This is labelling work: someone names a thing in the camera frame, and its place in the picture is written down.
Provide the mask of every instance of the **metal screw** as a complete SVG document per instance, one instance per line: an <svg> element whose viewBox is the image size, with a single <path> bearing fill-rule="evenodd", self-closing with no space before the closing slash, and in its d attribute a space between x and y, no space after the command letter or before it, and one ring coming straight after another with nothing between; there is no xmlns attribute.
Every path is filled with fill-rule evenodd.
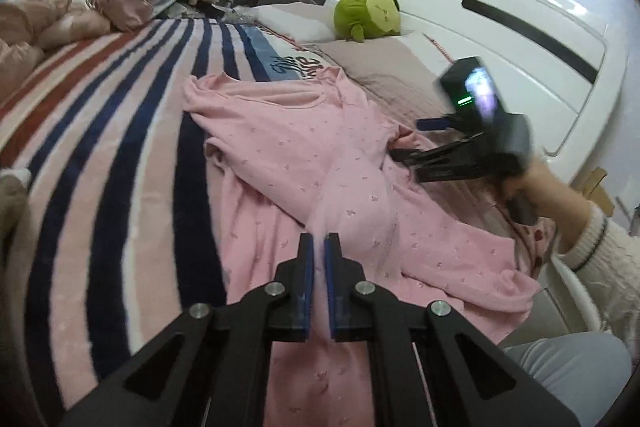
<svg viewBox="0 0 640 427"><path fill-rule="evenodd" d="M270 282L264 287L264 291L267 292L267 295L271 295L272 297L282 295L284 290L286 290L286 288L281 282Z"/></svg>
<svg viewBox="0 0 640 427"><path fill-rule="evenodd" d="M445 301L435 301L431 303L431 311L438 317L446 317L451 312L451 306Z"/></svg>
<svg viewBox="0 0 640 427"><path fill-rule="evenodd" d="M376 291L376 285L370 281L360 281L356 283L356 292L360 295L370 295Z"/></svg>
<svg viewBox="0 0 640 427"><path fill-rule="evenodd" d="M210 308L208 304L199 302L197 304L194 304L191 308L189 308L189 314L194 319L203 319L204 317L209 315L209 310Z"/></svg>

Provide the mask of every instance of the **green plush toy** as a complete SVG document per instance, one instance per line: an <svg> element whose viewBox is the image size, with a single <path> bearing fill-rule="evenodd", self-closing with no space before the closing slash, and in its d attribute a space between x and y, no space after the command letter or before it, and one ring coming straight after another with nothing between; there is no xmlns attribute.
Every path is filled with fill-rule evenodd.
<svg viewBox="0 0 640 427"><path fill-rule="evenodd" d="M334 25L340 38L358 42L399 35L400 5L397 0L339 0Z"/></svg>

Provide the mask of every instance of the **white bed headboard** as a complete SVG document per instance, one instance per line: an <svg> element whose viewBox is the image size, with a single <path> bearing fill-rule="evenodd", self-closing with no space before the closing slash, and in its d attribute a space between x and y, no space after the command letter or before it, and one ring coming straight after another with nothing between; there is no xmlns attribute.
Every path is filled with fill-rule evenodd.
<svg viewBox="0 0 640 427"><path fill-rule="evenodd" d="M529 117L536 146L571 181L618 99L627 58L622 32L571 0L398 2L403 34L421 31L454 58L484 60L508 110Z"/></svg>

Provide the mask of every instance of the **white sweater sleeve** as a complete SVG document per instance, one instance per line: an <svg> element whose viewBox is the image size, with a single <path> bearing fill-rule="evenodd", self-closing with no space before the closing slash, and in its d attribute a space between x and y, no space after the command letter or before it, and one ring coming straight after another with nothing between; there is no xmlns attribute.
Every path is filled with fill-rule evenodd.
<svg viewBox="0 0 640 427"><path fill-rule="evenodd" d="M592 203L591 219L560 259L587 288L603 320L640 359L640 240L605 218Z"/></svg>

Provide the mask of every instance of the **pink shirt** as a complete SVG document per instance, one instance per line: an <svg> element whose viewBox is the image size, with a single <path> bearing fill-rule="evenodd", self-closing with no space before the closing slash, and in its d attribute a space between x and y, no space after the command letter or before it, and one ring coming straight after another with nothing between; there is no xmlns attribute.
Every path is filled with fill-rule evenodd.
<svg viewBox="0 0 640 427"><path fill-rule="evenodd" d="M455 220L415 184L386 152L433 145L382 115L341 69L265 84L191 77L184 93L185 110L210 135L210 162L225 171L228 301L270 281L295 257L301 231L315 238L312 338L274 346L266 425L374 423L366 346L329 336L329 232L367 280L422 306L444 299L494 342L526 318L540 287L516 270L513 240Z"/></svg>

